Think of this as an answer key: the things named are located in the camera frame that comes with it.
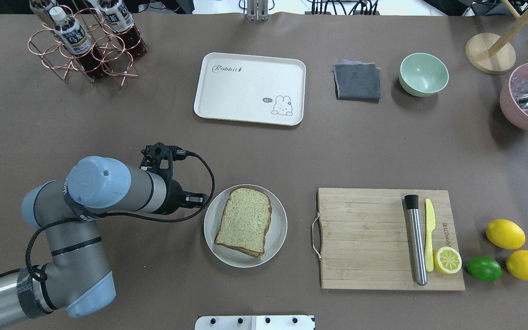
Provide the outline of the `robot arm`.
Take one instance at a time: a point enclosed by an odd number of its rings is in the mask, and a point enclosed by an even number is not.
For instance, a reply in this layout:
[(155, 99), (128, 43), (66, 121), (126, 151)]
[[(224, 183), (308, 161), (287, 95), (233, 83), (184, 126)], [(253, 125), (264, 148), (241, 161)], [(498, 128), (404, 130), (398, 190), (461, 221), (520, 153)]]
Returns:
[(213, 194), (186, 192), (173, 178), (174, 161), (198, 154), (163, 143), (142, 150), (140, 167), (89, 156), (64, 181), (50, 181), (23, 199), (35, 229), (25, 266), (0, 274), (0, 329), (65, 309), (79, 318), (116, 297), (97, 221), (128, 216), (165, 223), (180, 208), (198, 215)]

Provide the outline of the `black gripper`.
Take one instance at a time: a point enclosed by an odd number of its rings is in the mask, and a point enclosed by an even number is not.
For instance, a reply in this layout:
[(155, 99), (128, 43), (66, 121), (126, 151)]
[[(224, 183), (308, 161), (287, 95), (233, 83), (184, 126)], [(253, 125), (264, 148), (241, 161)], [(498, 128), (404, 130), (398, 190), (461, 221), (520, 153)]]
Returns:
[(141, 150), (143, 160), (140, 169), (146, 171), (151, 179), (152, 189), (148, 201), (139, 209), (143, 213), (171, 215), (182, 206), (205, 207), (209, 196), (204, 193), (184, 192), (173, 178), (173, 162), (184, 160), (188, 152), (178, 146), (156, 143)]

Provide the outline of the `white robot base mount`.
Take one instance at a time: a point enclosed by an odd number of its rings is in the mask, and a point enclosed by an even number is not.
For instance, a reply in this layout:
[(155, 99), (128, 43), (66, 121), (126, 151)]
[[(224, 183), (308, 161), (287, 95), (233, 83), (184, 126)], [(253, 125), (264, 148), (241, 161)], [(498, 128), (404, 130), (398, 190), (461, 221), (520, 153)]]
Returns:
[(312, 315), (232, 315), (203, 316), (195, 330), (315, 330)]

